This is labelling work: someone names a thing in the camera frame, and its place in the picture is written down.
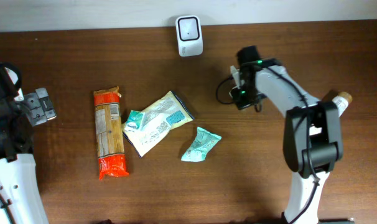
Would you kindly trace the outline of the white lotion tube gold cap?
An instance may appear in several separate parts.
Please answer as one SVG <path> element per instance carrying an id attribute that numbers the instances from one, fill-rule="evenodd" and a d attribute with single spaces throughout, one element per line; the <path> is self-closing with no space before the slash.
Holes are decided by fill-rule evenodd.
<path id="1" fill-rule="evenodd" d="M 348 108 L 349 104 L 353 101 L 351 94 L 341 91 L 335 96 L 332 101 L 335 103 L 338 109 L 338 115 L 341 116 Z"/>

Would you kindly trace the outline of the teal wipes pouch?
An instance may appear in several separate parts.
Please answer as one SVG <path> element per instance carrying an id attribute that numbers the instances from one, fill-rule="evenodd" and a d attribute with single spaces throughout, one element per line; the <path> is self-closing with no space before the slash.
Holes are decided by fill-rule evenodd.
<path id="1" fill-rule="evenodd" d="M 197 128 L 197 135 L 181 157 L 184 162 L 202 162 L 207 154 L 221 140 L 221 136 L 213 134 L 201 127 Z"/>

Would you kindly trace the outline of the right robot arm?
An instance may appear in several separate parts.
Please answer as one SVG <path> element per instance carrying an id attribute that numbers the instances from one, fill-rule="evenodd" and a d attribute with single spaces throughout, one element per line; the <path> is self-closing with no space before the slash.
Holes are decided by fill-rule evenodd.
<path id="1" fill-rule="evenodd" d="M 236 107 L 253 106 L 260 112 L 262 101 L 269 99 L 285 119 L 282 150 L 292 179 L 279 223 L 318 223 L 323 187 L 343 157 L 338 107 L 307 93 L 280 61 L 261 58 L 256 46 L 244 47 L 236 56 L 239 67 L 230 68 Z"/>

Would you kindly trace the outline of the cream wet wipes pack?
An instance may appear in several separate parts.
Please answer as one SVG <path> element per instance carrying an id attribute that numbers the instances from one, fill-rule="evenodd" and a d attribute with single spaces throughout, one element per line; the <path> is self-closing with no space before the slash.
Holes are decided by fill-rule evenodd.
<path id="1" fill-rule="evenodd" d="M 142 112 L 145 113 L 145 118 L 141 131 L 126 132 L 126 122 L 123 123 L 124 137 L 134 146 L 139 157 L 149 152 L 171 130 L 194 120 L 184 102 L 173 91 L 169 91 Z"/>

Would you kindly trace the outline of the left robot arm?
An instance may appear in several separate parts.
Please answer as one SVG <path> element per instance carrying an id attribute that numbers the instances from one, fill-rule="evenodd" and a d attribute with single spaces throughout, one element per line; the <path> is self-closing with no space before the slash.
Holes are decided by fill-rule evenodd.
<path id="1" fill-rule="evenodd" d="M 23 94 L 19 69 L 0 62 L 0 223 L 48 223 L 37 185 L 34 127 L 56 116 L 45 88 Z"/>

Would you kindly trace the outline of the orange spaghetti package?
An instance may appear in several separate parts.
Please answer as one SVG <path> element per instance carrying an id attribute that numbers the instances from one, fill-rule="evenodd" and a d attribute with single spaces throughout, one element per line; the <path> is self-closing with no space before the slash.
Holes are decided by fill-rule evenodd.
<path id="1" fill-rule="evenodd" d="M 119 87 L 93 92 L 99 179 L 128 176 L 123 143 Z"/>

